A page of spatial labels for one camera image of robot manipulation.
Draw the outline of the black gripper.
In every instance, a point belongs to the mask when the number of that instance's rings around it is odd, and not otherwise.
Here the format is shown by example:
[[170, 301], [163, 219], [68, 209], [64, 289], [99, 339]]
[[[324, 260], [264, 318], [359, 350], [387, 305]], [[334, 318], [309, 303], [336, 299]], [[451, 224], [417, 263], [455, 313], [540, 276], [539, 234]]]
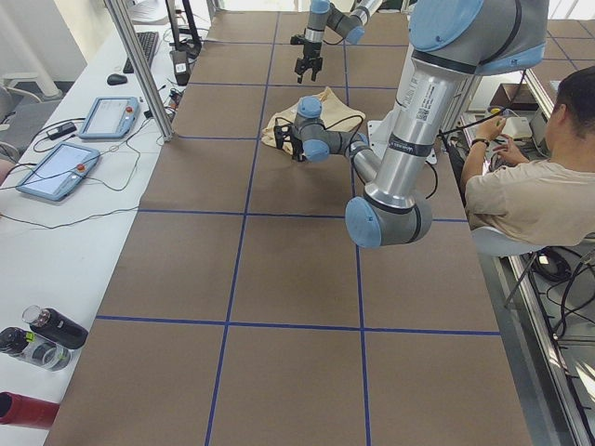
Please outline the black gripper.
[[290, 39], [292, 46], [302, 46], [303, 56], [297, 58], [294, 72], [297, 75], [297, 82], [303, 82], [303, 75], [308, 70], [312, 74], [317, 74], [323, 67], [323, 58], [321, 56], [322, 42], [312, 42], [303, 34], [295, 34]]
[[293, 123], [289, 124], [275, 124], [273, 126], [273, 135], [275, 138], [275, 147], [278, 150], [284, 148], [284, 144], [288, 143], [291, 147], [290, 155], [294, 161], [302, 160], [302, 142], [294, 134], [295, 126]]

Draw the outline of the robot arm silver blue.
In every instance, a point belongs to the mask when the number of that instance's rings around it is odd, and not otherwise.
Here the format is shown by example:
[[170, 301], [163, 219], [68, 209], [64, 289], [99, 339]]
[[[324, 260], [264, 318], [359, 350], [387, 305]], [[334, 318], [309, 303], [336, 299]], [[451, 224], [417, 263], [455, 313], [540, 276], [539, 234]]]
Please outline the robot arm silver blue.
[[545, 53], [549, 5], [545, 1], [419, 1], [410, 16], [414, 66], [403, 99], [390, 116], [387, 146], [377, 155], [363, 135], [332, 131], [316, 97], [301, 98], [293, 121], [274, 128], [278, 146], [295, 159], [348, 158], [364, 182], [345, 210], [350, 238], [359, 246], [412, 243], [430, 229], [432, 213], [417, 192], [417, 176], [430, 155], [460, 84], [472, 76], [528, 69]]
[[337, 33], [343, 41], [357, 45], [364, 36], [364, 27], [381, 7], [381, 0], [356, 1], [349, 14], [339, 11], [331, 1], [311, 1], [307, 25], [302, 34], [295, 34], [290, 39], [292, 46], [301, 46], [303, 55], [297, 58], [294, 72], [299, 84], [307, 71], [311, 71], [311, 80], [323, 67], [321, 56], [324, 32], [327, 28]]

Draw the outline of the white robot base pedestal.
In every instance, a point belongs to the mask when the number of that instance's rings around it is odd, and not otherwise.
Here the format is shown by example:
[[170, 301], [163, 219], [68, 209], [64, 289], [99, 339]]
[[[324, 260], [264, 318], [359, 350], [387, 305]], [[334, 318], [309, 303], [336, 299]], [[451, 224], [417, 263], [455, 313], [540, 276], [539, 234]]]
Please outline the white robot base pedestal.
[[420, 151], [415, 143], [410, 143], [404, 137], [395, 137], [394, 126], [398, 120], [399, 111], [389, 111], [382, 120], [371, 120], [367, 123], [368, 144], [375, 155], [383, 158], [388, 146], [393, 145], [394, 149], [404, 149], [411, 151], [415, 156], [420, 155]]

